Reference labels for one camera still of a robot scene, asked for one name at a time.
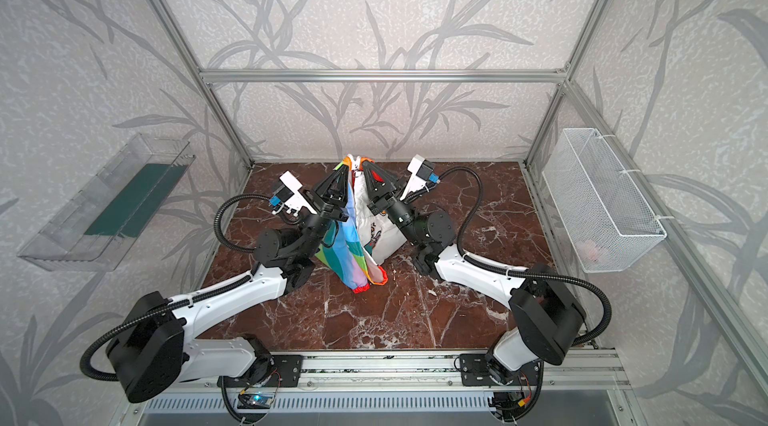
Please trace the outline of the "rainbow striped kids jacket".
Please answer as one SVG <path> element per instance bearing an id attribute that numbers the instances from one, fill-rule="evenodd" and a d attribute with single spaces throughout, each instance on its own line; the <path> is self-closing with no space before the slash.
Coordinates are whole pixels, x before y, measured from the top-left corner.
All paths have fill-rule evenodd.
<path id="1" fill-rule="evenodd" d="M 316 253 L 316 258 L 355 294 L 388 282 L 383 265 L 406 242 L 386 214 L 374 214 L 367 206 L 363 166 L 368 161 L 367 157 L 352 155 L 342 160 L 348 167 L 345 211 L 349 218 L 331 226 Z"/>

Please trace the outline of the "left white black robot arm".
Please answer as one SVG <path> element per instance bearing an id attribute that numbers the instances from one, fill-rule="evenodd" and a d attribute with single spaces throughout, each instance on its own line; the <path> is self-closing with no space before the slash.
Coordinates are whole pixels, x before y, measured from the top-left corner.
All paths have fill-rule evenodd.
<path id="1" fill-rule="evenodd" d="M 276 369 L 257 339 L 203 340 L 201 334 L 255 305 L 278 299 L 310 278 L 314 256 L 347 220 L 348 175 L 337 166 L 310 190 L 289 172 L 268 199 L 278 212 L 299 216 L 290 228 L 266 229 L 246 252 L 250 270 L 171 298 L 141 297 L 124 322 L 108 334 L 106 355 L 131 403 L 148 401 L 170 386 L 208 377 L 266 381 Z"/>

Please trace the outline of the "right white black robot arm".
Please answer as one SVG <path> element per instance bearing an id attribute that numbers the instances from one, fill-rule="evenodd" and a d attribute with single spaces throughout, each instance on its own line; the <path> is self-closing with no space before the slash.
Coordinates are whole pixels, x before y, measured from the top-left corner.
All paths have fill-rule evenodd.
<path id="1" fill-rule="evenodd" d="M 515 328 L 489 350 L 489 361 L 514 372 L 535 360 L 560 365 L 584 323 L 584 311 L 565 284 L 566 276 L 545 265 L 512 267 L 459 246 L 460 231 L 445 210 L 419 213 L 416 196 L 430 192 L 442 177 L 416 156 L 404 180 L 370 160 L 361 162 L 368 209 L 384 213 L 414 247 L 412 264 L 423 275 L 456 283 L 504 304 Z"/>

